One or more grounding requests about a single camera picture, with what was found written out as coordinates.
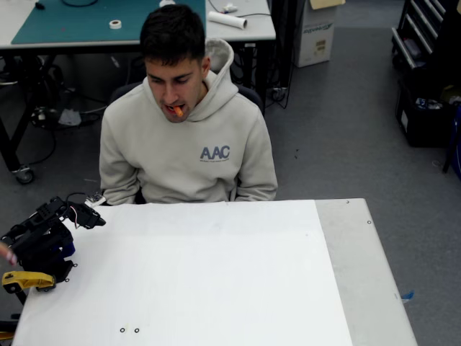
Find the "bystander hand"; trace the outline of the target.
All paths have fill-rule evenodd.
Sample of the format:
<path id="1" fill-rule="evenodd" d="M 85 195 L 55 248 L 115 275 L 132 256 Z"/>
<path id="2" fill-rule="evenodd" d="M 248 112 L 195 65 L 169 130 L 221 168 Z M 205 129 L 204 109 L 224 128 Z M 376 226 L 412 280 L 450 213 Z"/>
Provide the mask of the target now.
<path id="1" fill-rule="evenodd" d="M 17 264 L 17 256 L 11 248 L 3 242 L 0 243 L 0 254 L 9 264 Z"/>

